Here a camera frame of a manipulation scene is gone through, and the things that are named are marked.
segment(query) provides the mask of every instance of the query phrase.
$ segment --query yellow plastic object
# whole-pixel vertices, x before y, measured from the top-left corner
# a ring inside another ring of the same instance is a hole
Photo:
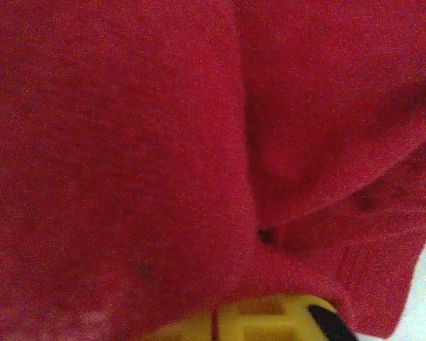
[[[349,341],[356,338],[339,319],[334,307],[321,298],[311,295],[276,295],[235,303],[219,310],[217,319],[213,318],[213,313],[204,314],[165,326],[153,335],[141,339],[210,340]]]
[[[328,341],[307,307],[337,311],[315,296],[270,296],[219,311],[220,341]]]
[[[166,325],[142,341],[210,341],[212,316],[210,314],[188,318],[174,325]]]

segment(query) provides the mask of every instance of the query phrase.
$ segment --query dark spot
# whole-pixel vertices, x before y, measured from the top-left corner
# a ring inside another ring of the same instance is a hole
[[[35,215],[30,215],[24,213],[21,217],[21,222],[24,230],[27,233],[34,232],[37,227],[37,217]]]
[[[408,194],[407,190],[404,186],[396,186],[395,191],[393,193],[394,199],[401,199],[402,197],[405,197]]]
[[[153,270],[151,266],[147,264],[141,264],[138,266],[139,276],[143,279],[151,280],[153,279]]]
[[[84,259],[81,258],[71,258],[67,261],[68,269],[78,269],[81,265],[85,263]]]
[[[257,237],[264,244],[275,244],[275,228],[271,227],[270,229],[260,229],[257,231]]]
[[[20,106],[21,112],[25,112],[25,113],[29,113],[32,112],[34,110],[34,105],[30,105],[29,103],[23,103]]]
[[[256,137],[253,133],[251,133],[250,131],[248,131],[248,135],[247,135],[247,141],[246,144],[251,147],[252,149],[255,149],[258,147],[257,144],[257,140]]]
[[[320,25],[320,26],[319,26],[319,31],[320,31],[320,33],[322,33],[322,34],[326,34],[326,33],[328,33],[328,32],[329,32],[329,28],[328,28],[328,26],[327,26],[327,25]]]
[[[359,209],[364,212],[369,212],[374,209],[373,198],[361,190],[352,194],[352,199],[355,201]]]
[[[407,161],[407,164],[409,166],[409,169],[412,173],[419,173],[423,169],[423,165],[420,162],[409,160]]]
[[[115,104],[115,99],[110,94],[98,94],[92,99],[92,104],[95,109],[109,109]]]

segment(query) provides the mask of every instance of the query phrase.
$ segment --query knit fabric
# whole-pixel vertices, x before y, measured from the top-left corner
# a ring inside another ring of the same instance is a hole
[[[311,293],[395,329],[426,240],[426,1],[0,2],[0,340]]]

